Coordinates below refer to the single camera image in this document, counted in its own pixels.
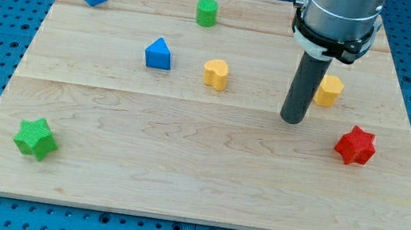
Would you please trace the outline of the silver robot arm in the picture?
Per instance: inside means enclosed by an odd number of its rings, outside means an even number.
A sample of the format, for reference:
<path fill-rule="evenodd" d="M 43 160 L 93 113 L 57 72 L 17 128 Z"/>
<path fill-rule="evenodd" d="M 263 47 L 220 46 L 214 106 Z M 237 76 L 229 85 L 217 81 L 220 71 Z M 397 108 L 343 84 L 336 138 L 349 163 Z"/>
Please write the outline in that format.
<path fill-rule="evenodd" d="M 298 124 L 317 92 L 332 60 L 352 64 L 364 56 L 381 28 L 379 16 L 387 0 L 294 0 L 291 28 L 304 50 L 280 116 Z"/>

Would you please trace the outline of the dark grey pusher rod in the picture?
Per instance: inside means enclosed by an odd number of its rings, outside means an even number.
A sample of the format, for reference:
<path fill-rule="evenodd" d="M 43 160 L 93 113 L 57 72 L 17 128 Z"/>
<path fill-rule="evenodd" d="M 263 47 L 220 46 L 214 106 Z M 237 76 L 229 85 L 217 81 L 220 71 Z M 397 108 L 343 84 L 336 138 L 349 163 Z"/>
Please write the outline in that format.
<path fill-rule="evenodd" d="M 280 110 L 285 122 L 296 125 L 303 120 L 330 63 L 331 59 L 316 59 L 308 53 L 302 55 Z"/>

